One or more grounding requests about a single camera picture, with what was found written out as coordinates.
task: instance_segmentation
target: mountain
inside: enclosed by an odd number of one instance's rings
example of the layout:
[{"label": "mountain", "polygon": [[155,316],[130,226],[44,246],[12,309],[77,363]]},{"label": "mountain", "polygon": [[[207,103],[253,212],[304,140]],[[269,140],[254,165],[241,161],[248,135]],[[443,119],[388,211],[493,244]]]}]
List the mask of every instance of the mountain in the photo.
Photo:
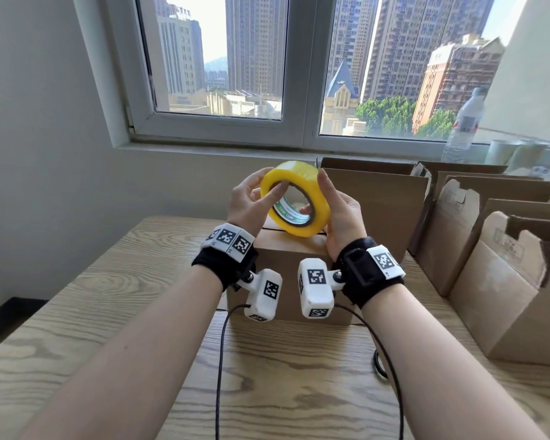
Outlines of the mountain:
[{"label": "mountain", "polygon": [[206,71],[227,71],[228,59],[226,56],[218,57],[203,64]]}]

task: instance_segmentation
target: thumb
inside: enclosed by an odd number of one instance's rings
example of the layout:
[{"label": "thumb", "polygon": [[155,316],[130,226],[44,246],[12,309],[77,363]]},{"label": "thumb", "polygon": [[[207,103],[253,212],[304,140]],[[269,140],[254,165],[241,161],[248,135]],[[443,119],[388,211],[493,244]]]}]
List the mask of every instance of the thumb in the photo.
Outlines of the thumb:
[{"label": "thumb", "polygon": [[261,204],[262,207],[269,210],[276,202],[281,200],[285,195],[287,188],[289,187],[289,182],[282,182],[277,185],[275,188],[271,189],[269,193],[265,195],[264,198],[257,201],[258,204]]},{"label": "thumb", "polygon": [[346,202],[344,202],[323,168],[318,171],[318,186],[320,187],[320,191],[322,191],[326,202],[328,202],[331,211],[339,211],[340,209],[346,207]]}]

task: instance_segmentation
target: yellow tape roll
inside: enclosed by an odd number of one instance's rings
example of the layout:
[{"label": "yellow tape roll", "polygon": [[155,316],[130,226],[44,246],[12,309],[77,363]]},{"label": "yellow tape roll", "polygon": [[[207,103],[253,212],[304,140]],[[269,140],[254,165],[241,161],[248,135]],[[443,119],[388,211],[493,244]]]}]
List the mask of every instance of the yellow tape roll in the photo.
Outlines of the yellow tape roll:
[{"label": "yellow tape roll", "polygon": [[269,216],[286,232],[310,237],[322,231],[330,219],[330,207],[318,186],[318,169],[305,162],[283,162],[269,171],[261,182],[261,197],[280,182],[287,181],[308,199],[312,213],[301,214],[284,197],[269,210]]}]

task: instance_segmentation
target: forearm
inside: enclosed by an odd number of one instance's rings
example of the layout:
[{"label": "forearm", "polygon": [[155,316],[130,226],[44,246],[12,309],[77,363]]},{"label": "forearm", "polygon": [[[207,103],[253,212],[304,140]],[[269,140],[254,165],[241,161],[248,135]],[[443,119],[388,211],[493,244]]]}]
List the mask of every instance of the forearm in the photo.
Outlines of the forearm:
[{"label": "forearm", "polygon": [[22,439],[156,438],[221,292],[206,267],[186,269],[53,395]]},{"label": "forearm", "polygon": [[362,308],[387,350],[418,440],[546,436],[491,374],[400,284]]}]

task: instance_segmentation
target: wooden table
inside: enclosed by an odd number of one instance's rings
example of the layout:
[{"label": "wooden table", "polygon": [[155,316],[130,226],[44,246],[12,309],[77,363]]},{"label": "wooden table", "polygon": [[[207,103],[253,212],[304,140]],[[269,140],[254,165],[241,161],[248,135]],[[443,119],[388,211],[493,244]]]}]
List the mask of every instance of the wooden table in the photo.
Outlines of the wooden table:
[{"label": "wooden table", "polygon": [[[15,438],[78,366],[166,290],[217,224],[145,219],[8,337],[0,345],[0,440]],[[550,367],[486,360],[418,265],[408,256],[404,266],[410,290],[550,436]],[[158,438],[213,438],[225,314],[216,312]],[[257,324],[233,317],[222,381],[222,437],[396,438],[396,399],[373,373],[372,352],[362,326]]]}]

